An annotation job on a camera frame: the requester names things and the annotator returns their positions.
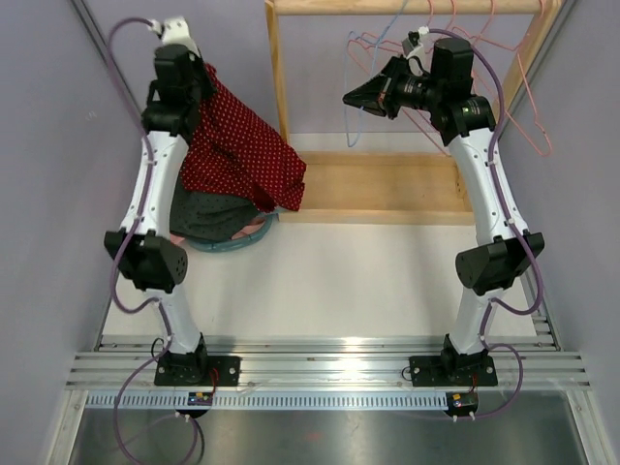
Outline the pink skirt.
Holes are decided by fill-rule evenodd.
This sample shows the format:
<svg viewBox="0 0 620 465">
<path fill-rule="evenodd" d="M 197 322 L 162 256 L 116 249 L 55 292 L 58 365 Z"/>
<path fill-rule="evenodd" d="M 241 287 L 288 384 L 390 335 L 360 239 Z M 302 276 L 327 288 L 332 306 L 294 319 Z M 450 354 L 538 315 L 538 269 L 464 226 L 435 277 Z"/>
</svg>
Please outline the pink skirt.
<svg viewBox="0 0 620 465">
<path fill-rule="evenodd" d="M 231 240 L 240 239 L 242 237 L 249 236 L 251 233 L 256 233 L 257 231 L 259 231 L 260 229 L 264 227 L 265 223 L 266 223 L 265 217 L 257 217 L 253 219 L 247 226 L 245 226 L 239 232 L 234 234 L 231 237 Z M 170 240 L 173 244 L 179 245 L 184 240 L 184 238 L 181 236 L 172 235 L 170 237 Z"/>
</svg>

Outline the blue wire hanger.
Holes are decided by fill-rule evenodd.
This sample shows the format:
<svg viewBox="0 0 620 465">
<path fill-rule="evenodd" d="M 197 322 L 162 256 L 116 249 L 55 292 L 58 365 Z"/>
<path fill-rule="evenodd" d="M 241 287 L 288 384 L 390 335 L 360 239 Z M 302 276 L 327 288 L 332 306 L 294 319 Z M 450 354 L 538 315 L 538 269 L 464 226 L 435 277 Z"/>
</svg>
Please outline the blue wire hanger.
<svg viewBox="0 0 620 465">
<path fill-rule="evenodd" d="M 361 34 L 362 32 L 370 32 L 371 34 L 375 34 L 379 37 L 380 40 L 389 40 L 389 32 L 397 22 L 397 20 L 404 13 L 404 8 L 408 5 L 408 1 L 399 1 L 398 2 L 399 9 L 395 14 L 393 14 L 389 19 L 385 21 L 380 29 L 377 31 L 362 31 L 361 29 L 352 29 L 350 30 L 344 42 L 344 51 L 343 51 L 343 91 L 344 93 L 348 93 L 349 91 L 355 89 L 361 84 L 365 83 L 367 80 L 376 75 L 379 71 L 380 65 L 382 64 L 382 58 L 384 55 L 390 57 L 388 54 L 384 54 L 381 56 L 380 61 L 377 65 L 377 68 L 371 72 L 370 75 L 367 75 L 364 71 L 359 69 L 353 62 L 346 60 L 345 58 L 345 45 L 346 41 L 349 38 L 352 32 L 357 34 Z M 343 123 L 344 123 L 344 134 L 345 134 L 345 144 L 347 148 L 354 148 L 359 144 L 359 141 L 365 131 L 364 128 L 365 116 L 364 111 L 357 108 L 352 108 L 344 105 L 343 107 Z"/>
</svg>

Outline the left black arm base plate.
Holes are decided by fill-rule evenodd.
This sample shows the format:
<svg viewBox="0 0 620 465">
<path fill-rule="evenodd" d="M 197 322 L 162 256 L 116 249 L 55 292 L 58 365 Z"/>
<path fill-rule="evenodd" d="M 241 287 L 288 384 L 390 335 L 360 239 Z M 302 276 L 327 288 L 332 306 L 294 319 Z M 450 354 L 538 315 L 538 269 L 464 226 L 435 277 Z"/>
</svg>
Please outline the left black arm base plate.
<svg viewBox="0 0 620 465">
<path fill-rule="evenodd" d="M 208 356 L 206 361 L 158 362 L 154 385 L 157 387 L 237 387 L 241 358 L 238 356 Z"/>
</svg>

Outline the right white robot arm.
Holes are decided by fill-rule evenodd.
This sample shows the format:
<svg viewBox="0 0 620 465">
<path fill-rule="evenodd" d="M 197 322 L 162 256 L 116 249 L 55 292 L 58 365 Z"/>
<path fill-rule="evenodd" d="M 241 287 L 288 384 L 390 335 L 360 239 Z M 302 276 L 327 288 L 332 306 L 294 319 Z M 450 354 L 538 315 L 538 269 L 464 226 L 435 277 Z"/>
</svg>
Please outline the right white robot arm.
<svg viewBox="0 0 620 465">
<path fill-rule="evenodd" d="M 472 205 L 477 245 L 455 258 L 463 292 L 442 351 L 436 356 L 411 356 L 410 376 L 417 388 L 495 387 L 498 381 L 486 333 L 505 292 L 534 266 L 544 239 L 530 231 L 516 206 L 499 154 L 493 109 L 473 91 L 473 64 L 481 53 L 449 33 L 435 43 L 431 65 L 425 69 L 422 34 L 410 32 L 402 54 L 345 94 L 343 102 L 388 119 L 402 109 L 428 112 L 456 162 Z"/>
</svg>

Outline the dark grey dotted skirt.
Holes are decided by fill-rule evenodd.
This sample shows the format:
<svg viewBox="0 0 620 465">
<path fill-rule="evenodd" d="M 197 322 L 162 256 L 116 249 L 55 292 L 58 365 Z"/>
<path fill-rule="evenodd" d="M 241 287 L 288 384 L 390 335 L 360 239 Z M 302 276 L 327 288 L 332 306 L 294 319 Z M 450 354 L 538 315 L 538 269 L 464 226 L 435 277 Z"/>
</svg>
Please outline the dark grey dotted skirt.
<svg viewBox="0 0 620 465">
<path fill-rule="evenodd" d="M 190 191 L 177 178 L 170 207 L 173 235 L 210 242 L 233 238 L 259 215 L 254 204 L 242 197 Z"/>
</svg>

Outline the red polka dot skirt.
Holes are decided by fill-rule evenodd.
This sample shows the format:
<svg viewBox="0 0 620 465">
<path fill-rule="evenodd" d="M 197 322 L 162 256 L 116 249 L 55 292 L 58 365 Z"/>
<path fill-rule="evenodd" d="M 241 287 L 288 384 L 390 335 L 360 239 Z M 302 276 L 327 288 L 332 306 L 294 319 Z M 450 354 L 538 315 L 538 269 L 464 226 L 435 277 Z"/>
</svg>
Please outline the red polka dot skirt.
<svg viewBox="0 0 620 465">
<path fill-rule="evenodd" d="M 180 179 L 191 192 L 250 201 L 259 211 L 298 211 L 306 164 L 269 124 L 244 105 L 206 63 L 216 93 L 201 102 L 201 120 Z"/>
</svg>

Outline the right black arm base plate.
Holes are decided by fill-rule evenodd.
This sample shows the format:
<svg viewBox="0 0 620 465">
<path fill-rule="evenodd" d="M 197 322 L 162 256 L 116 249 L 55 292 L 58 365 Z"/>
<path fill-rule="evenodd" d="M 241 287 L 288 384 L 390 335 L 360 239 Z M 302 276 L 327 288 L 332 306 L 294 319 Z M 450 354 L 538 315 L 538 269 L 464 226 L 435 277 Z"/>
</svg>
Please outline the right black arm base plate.
<svg viewBox="0 0 620 465">
<path fill-rule="evenodd" d="M 488 353 L 455 358 L 411 356 L 412 384 L 416 388 L 492 388 L 499 385 L 493 358 Z"/>
</svg>

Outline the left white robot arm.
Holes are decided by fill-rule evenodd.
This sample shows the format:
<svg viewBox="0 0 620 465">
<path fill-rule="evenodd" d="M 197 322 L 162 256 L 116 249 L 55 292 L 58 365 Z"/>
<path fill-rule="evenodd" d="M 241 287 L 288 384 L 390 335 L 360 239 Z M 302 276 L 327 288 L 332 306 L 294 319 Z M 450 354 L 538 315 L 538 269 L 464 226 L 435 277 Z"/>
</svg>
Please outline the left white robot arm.
<svg viewBox="0 0 620 465">
<path fill-rule="evenodd" d="M 127 213 L 105 247 L 114 268 L 146 301 L 157 305 L 164 324 L 167 365 L 189 385 L 206 380 L 210 362 L 183 289 L 186 251 L 171 241 L 171 207 L 178 175 L 200 122 L 200 106 L 215 88 L 196 46 L 168 44 L 154 52 L 156 77 L 138 119 L 141 161 Z"/>
</svg>

